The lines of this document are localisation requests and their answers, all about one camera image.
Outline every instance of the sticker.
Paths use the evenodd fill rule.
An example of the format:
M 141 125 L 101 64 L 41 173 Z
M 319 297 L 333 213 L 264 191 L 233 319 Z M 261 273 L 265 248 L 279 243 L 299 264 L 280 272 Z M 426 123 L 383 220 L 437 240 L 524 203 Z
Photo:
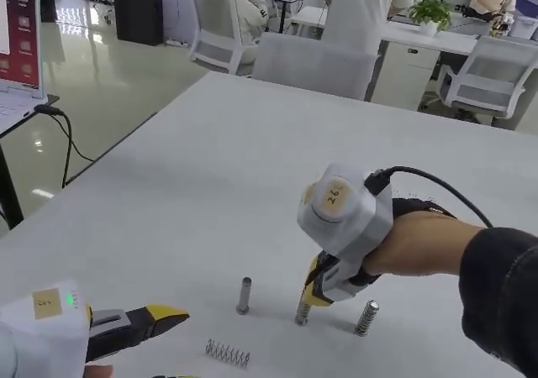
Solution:
M 335 216 L 344 206 L 345 200 L 350 195 L 351 189 L 343 181 L 334 179 L 327 187 L 327 192 L 321 202 L 321 210 L 325 214 Z
M 36 291 L 32 293 L 34 298 L 35 319 L 52 318 L 62 314 L 60 304 L 60 292 L 57 288 Z

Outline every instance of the green plant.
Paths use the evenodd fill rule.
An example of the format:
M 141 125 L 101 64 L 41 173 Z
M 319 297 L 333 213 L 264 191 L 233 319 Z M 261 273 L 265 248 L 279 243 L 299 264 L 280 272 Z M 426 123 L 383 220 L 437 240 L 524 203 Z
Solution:
M 411 7 L 409 18 L 417 24 L 433 21 L 442 31 L 451 25 L 451 5 L 444 0 L 422 0 Z

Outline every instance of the coil spring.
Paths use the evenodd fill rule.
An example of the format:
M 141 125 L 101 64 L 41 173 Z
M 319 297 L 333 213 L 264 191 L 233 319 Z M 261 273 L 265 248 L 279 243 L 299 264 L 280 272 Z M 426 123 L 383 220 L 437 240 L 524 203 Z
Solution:
M 295 323 L 303 325 L 308 321 L 311 305 L 301 301 L 297 307 L 297 313 L 295 314 Z
M 373 319 L 376 317 L 377 311 L 379 311 L 379 304 L 377 304 L 377 301 L 368 301 L 366 306 L 364 307 L 364 311 L 362 311 L 362 315 L 359 319 L 359 322 L 355 327 L 356 334 L 362 337 L 368 334 L 368 329 L 370 328 Z
M 247 353 L 228 345 L 217 343 L 213 339 L 210 339 L 205 346 L 205 353 L 214 359 L 242 368 L 246 368 L 251 359 L 250 352 Z

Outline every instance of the laptop screen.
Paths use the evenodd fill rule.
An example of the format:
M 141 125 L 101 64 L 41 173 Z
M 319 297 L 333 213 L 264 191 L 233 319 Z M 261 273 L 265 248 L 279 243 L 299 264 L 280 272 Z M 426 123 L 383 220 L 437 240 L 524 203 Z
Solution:
M 0 80 L 37 89 L 40 58 L 36 3 L 0 0 Z

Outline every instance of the laptop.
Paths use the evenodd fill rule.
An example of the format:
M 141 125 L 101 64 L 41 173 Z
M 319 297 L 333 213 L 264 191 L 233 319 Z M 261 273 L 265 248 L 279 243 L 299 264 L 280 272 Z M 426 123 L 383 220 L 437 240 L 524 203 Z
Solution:
M 46 101 L 40 0 L 0 0 L 0 134 Z

